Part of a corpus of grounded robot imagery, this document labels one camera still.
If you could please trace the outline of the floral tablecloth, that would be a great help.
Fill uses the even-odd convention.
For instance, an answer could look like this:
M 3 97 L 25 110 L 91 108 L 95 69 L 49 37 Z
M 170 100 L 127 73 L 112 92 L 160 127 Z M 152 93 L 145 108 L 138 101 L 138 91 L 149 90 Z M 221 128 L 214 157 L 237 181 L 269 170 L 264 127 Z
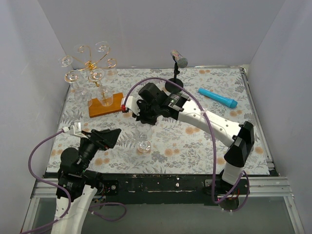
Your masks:
M 250 96 L 238 68 L 185 68 L 179 78 L 184 87 L 200 102 L 204 109 L 227 120 L 257 125 Z M 198 92 L 206 89 L 237 101 L 231 109 Z M 101 173 L 147 174 L 211 174 L 225 166 L 227 151 L 220 141 L 190 124 L 171 118 L 159 117 L 152 127 L 151 149 L 140 153 L 137 149 L 136 121 L 131 113 L 114 113 L 90 118 L 87 108 L 78 106 L 74 90 L 68 94 L 60 119 L 60 127 L 80 121 L 84 131 L 120 128 L 117 144 L 108 151 L 98 151 L 89 169 Z

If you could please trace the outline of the glitter microphone on stand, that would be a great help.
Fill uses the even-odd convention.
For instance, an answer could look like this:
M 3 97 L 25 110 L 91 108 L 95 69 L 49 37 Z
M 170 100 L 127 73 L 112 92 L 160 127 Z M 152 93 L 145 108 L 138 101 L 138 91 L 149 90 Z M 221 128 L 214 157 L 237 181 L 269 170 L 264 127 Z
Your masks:
M 186 68 L 188 66 L 188 60 L 183 57 L 177 50 L 172 50 L 171 56 L 179 68 Z

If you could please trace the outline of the blue cylinder toy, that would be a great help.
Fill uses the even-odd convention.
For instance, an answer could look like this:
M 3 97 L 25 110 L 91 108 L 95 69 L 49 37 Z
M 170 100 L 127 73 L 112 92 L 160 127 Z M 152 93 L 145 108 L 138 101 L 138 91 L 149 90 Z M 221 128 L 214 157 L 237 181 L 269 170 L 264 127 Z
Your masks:
M 203 88 L 199 88 L 198 92 L 206 97 L 209 97 L 231 109 L 234 109 L 237 107 L 237 101 L 231 98 L 223 97 L 221 95 L 218 95 L 216 93 L 213 93 L 211 91 L 208 91 Z

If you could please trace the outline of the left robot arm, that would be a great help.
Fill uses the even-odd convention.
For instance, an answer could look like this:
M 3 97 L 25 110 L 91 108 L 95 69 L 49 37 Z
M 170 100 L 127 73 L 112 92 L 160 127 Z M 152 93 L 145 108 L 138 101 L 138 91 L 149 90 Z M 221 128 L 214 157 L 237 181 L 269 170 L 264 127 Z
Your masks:
M 121 129 L 70 130 L 70 135 L 80 138 L 80 144 L 78 149 L 67 148 L 61 154 L 53 234 L 81 233 L 93 197 L 118 194 L 117 180 L 101 180 L 87 168 L 97 151 L 114 148 L 120 133 Z

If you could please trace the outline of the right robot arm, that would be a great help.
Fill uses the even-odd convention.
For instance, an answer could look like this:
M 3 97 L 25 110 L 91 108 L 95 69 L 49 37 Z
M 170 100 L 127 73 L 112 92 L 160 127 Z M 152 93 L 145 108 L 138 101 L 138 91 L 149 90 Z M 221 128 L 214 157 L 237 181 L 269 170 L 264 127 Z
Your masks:
M 248 156 L 254 147 L 254 125 L 243 124 L 222 118 L 205 111 L 181 92 L 166 94 L 149 82 L 138 92 L 139 98 L 127 101 L 137 121 L 155 125 L 159 116 L 188 123 L 209 133 L 213 139 L 221 141 L 228 149 L 224 155 L 225 167 L 217 185 L 227 194 L 238 188 L 238 178 L 242 175 Z

